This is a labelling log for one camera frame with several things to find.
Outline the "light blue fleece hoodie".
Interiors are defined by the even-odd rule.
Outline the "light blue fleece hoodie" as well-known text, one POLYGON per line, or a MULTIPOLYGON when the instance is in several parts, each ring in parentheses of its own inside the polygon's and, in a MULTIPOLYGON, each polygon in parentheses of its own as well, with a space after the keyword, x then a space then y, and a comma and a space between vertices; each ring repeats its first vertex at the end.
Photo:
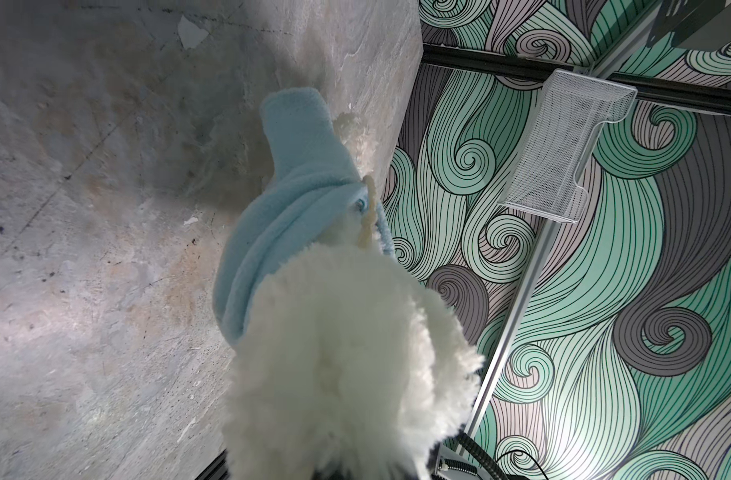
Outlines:
POLYGON ((327 103, 315 88, 269 95, 260 117, 274 176, 240 215, 223 250, 213 292, 217 324, 236 347, 249 321, 253 296, 264 278, 315 242, 350 211, 375 207, 381 252, 395 246, 379 200, 367 197, 355 162, 339 140, 327 103))

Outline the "white teddy bear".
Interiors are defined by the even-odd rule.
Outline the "white teddy bear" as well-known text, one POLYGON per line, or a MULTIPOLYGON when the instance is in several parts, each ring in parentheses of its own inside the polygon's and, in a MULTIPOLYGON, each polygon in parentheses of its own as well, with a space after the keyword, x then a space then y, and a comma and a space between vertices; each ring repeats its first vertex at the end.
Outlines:
POLYGON ((483 359, 375 218, 343 214, 258 286, 232 347, 233 478, 423 479, 467 418, 483 359))

